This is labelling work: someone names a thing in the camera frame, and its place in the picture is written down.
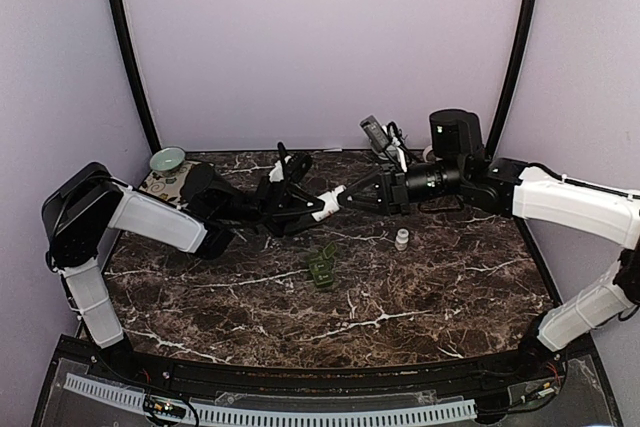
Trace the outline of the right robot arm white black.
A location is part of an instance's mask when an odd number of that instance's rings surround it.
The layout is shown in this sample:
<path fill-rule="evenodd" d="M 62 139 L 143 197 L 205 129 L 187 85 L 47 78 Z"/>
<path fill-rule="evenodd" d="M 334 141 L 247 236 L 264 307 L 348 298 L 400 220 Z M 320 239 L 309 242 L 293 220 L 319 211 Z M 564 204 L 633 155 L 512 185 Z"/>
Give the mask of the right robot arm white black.
<path fill-rule="evenodd" d="M 540 163 L 491 159 L 479 118 L 462 109 L 429 117 L 433 163 L 384 164 L 346 187 L 342 207 L 380 215 L 406 214 L 413 203 L 453 195 L 487 213 L 555 223 L 618 244 L 617 261 L 571 300 L 534 321 L 510 371 L 534 379 L 549 354 L 639 303 L 639 194 L 570 178 Z"/>

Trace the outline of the green weekly pill organizer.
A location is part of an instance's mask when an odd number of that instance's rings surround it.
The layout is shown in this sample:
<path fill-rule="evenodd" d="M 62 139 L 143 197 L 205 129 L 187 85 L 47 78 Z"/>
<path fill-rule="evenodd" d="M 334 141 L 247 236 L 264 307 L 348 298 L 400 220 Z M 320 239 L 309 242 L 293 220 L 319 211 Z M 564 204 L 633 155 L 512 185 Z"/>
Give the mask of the green weekly pill organizer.
<path fill-rule="evenodd" d="M 318 289 L 326 289 L 333 285 L 335 277 L 333 269 L 336 263 L 337 246 L 330 242 L 325 247 L 306 256 L 305 262 L 309 275 Z"/>

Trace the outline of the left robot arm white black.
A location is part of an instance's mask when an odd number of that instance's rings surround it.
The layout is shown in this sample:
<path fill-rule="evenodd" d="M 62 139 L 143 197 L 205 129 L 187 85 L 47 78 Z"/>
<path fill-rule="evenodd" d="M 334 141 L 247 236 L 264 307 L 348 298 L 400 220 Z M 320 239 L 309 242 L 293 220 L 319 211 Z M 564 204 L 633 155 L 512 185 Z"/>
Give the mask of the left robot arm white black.
<path fill-rule="evenodd" d="M 45 261 L 61 276 L 93 343 L 106 349 L 103 368 L 120 383 L 134 382 L 141 374 L 140 359 L 119 345 L 126 335 L 98 260 L 108 230 L 131 232 L 204 259 L 219 257 L 240 229 L 264 227 L 276 237 L 292 235 L 327 215 L 328 201 L 299 185 L 309 166 L 302 160 L 278 167 L 249 193 L 234 187 L 213 165 L 198 163 L 172 203 L 92 162 L 54 192 L 42 207 Z"/>

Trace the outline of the white pill bottle front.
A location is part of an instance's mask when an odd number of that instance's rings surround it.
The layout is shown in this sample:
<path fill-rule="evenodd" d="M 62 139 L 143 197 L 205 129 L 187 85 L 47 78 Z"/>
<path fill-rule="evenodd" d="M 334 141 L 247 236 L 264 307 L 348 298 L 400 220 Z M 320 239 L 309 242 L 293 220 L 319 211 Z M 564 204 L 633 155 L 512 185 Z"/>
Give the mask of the white pill bottle front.
<path fill-rule="evenodd" d="M 345 190 L 344 185 L 340 185 L 334 188 L 331 191 L 327 191 L 318 197 L 319 200 L 324 202 L 324 207 L 322 210 L 314 212 L 312 217 L 316 222 L 322 222 L 328 217 L 336 214 L 340 209 L 340 205 L 338 202 L 338 196 L 343 193 Z"/>

